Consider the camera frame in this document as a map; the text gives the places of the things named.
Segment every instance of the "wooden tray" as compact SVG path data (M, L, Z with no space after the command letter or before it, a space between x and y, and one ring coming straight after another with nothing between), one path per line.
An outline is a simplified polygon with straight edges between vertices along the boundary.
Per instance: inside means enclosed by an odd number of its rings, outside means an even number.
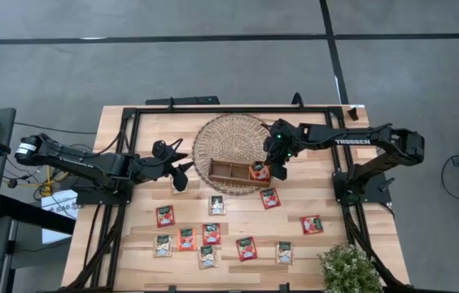
M271 184L271 178L269 178L268 181L251 179L249 167L250 164L210 159L208 178L213 181L231 182L248 186L269 187Z

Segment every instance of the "white paper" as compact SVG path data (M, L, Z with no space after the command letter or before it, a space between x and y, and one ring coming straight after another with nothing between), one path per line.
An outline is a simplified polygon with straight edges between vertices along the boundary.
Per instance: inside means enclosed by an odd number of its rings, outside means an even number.
M61 216L77 219L79 209L76 205L76 197L77 193L73 190L62 190L54 193L52 196L42 198L42 208L46 211L55 212ZM42 229L43 244L53 243L69 237L71 237L69 234Z
M20 154L27 154L28 150L27 149L23 149L23 148L18 148L18 150L16 150L16 154L20 153Z
M24 148L24 149L28 149L30 151L35 151L36 150L36 146L33 146L32 144L28 144L28 143L21 143L20 146L18 146L18 148Z

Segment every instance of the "orange packet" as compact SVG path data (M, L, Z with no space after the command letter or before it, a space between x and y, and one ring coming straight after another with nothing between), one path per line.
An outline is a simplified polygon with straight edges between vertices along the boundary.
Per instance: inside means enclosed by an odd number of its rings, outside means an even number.
M195 229L185 228L177 232L177 250L194 251L195 250Z

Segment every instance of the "red packet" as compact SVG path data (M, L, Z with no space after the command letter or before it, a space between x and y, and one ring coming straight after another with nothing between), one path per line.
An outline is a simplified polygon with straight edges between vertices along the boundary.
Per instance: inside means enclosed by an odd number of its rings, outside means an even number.
M260 197L262 198L265 209L279 207L281 205L277 190L274 188L262 190L260 192Z
M203 244L221 244L221 224L203 225Z
M303 216L300 218L302 221L302 229L304 234L323 233L324 226L321 224L320 216Z
M172 206L156 208L155 216L157 217L157 228L175 224Z
M191 251L195 250L195 229L180 229L177 232L177 250Z
M253 240L253 237L237 240L237 249L240 261L252 260L258 257L256 254L255 240Z

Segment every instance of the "table leg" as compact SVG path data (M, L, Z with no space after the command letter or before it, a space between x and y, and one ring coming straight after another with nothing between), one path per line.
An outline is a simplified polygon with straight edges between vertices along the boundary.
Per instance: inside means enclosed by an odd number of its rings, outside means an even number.
M0 216L9 216L17 221L70 235L72 235L76 224L73 219L22 203L4 195L0 195Z

